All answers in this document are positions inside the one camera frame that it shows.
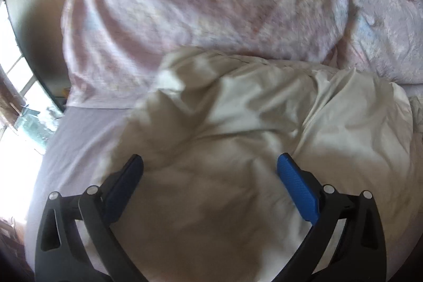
beige fabric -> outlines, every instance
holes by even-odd
[[[403,89],[372,74],[186,48],[165,57],[92,182],[143,157],[112,228],[150,281],[270,281],[310,228],[278,156],[340,192],[371,190],[389,251],[421,203],[412,131]]]

round metal joint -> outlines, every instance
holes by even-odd
[[[368,200],[370,200],[373,197],[372,193],[368,190],[363,191],[363,196]]]
[[[323,187],[323,191],[324,191],[325,193],[334,193],[334,192],[335,192],[335,188],[334,188],[333,186],[331,186],[330,184],[326,184],[326,185]]]
[[[87,188],[87,194],[88,195],[95,195],[97,193],[97,191],[99,191],[99,187],[98,186],[89,186]]]
[[[50,200],[55,200],[55,199],[57,199],[59,197],[59,193],[57,192],[57,191],[54,191],[54,192],[52,192],[50,195],[49,195],[49,199]]]

bed sheet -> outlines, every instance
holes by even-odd
[[[25,253],[32,269],[38,226],[48,194],[57,190],[64,196],[75,195],[89,186],[102,157],[116,145],[127,112],[127,109],[76,107],[66,110],[44,156],[28,213]],[[396,250],[388,253],[388,278],[404,263],[422,232],[423,212],[420,212],[398,240]]]

